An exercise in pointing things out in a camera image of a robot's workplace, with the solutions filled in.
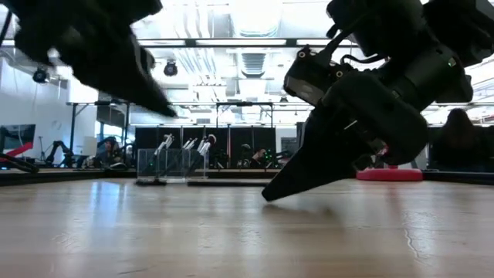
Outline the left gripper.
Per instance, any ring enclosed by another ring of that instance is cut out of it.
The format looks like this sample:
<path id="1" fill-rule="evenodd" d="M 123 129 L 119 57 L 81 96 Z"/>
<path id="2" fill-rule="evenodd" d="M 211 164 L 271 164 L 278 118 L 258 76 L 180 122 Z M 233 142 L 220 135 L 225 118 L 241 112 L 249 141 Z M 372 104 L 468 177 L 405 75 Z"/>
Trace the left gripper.
<path id="1" fill-rule="evenodd" d="M 84 85 L 105 93 L 122 93 L 125 100 L 165 117 L 176 117 L 171 102 L 153 78 L 153 55 L 141 46 L 130 26 L 112 18 L 74 16 L 23 18 L 15 46 L 30 59 L 50 66 L 49 51 L 73 70 Z"/>

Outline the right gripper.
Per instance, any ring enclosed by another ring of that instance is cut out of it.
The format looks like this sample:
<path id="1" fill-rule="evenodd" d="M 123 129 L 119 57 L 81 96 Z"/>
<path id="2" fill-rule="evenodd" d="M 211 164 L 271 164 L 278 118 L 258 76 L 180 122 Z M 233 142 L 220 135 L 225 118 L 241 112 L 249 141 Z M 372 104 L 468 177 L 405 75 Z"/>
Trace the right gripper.
<path id="1" fill-rule="evenodd" d="M 350 114 L 324 107 L 311 111 L 301 147 L 262 190 L 266 201 L 353 178 L 367 167 L 374 150 L 355 131 L 355 120 L 387 146 L 386 163 L 408 163 L 428 143 L 421 112 L 436 100 L 471 100 L 472 87 L 458 54 L 435 45 L 391 57 L 378 69 L 352 71 L 332 85 L 327 99 Z"/>

